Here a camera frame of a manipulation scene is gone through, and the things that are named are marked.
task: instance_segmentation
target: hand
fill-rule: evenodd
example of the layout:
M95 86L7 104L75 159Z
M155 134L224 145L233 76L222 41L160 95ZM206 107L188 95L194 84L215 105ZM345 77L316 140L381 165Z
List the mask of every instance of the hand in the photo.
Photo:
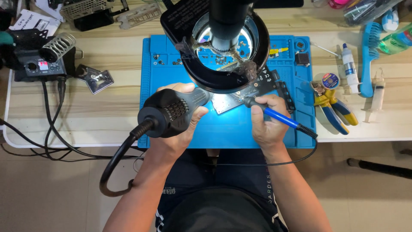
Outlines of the hand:
M285 101L275 94L257 97L255 101L260 104L268 104L271 109L290 118L290 114L286 110ZM273 118L271 118L271 121L264 121L263 110L259 106L252 106L251 113L252 136L260 148L264 152L270 152L279 147L279 145L283 145L283 137L285 137L289 127Z
M173 89L179 92L191 92L194 90L194 84L175 83L160 87L157 89L157 91L161 91L163 89ZM159 156L159 159L174 163L176 159L178 159L189 146L189 143L193 138L193 132L196 128L197 123L199 122L200 118L208 113L208 111L209 110L206 107L198 107L193 112L189 128L185 132L177 136L170 138L150 138L150 150L155 151L151 153L151 155L156 154L156 156Z

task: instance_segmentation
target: black shorts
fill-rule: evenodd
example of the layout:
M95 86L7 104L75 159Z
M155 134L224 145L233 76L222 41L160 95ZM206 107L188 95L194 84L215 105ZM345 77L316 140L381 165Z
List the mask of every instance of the black shorts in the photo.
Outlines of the black shorts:
M156 212L156 227L163 224L187 195L206 188L234 188L252 197L265 211L279 219L269 171L266 166L213 166L205 149L187 149L173 165ZM265 164L261 149L221 149L219 163Z

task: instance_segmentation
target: tiled floor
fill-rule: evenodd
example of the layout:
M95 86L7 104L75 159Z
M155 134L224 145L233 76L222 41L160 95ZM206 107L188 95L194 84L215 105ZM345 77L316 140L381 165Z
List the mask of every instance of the tiled floor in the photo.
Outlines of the tiled floor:
M412 144L322 143L297 164L320 199L335 232L410 231L412 180L348 167L348 157L412 168L412 156L397 153ZM30 154L27 149L11 152ZM84 148L112 155L117 148ZM292 158L309 150L290 150ZM130 150L128 154L140 155ZM73 159L80 156L71 154ZM109 188L126 188L134 160L121 161ZM16 157L0 150L0 231L91 231L103 229L119 198L103 196L98 182L107 161L52 162Z

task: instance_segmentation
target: pink object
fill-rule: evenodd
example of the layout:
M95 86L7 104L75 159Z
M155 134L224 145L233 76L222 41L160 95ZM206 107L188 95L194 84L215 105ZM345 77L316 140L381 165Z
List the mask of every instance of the pink object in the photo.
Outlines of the pink object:
M349 0L330 0L328 2L329 6L333 9L341 9L343 8Z

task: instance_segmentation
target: blue brush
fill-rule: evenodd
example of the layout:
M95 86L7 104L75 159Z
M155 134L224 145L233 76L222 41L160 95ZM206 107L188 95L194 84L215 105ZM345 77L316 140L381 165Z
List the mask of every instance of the blue brush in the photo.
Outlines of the blue brush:
M370 77L370 62L379 59L379 53L376 50L380 43L382 25L379 23L368 23L365 27L362 39L362 78L359 88L363 97L372 97L373 88Z

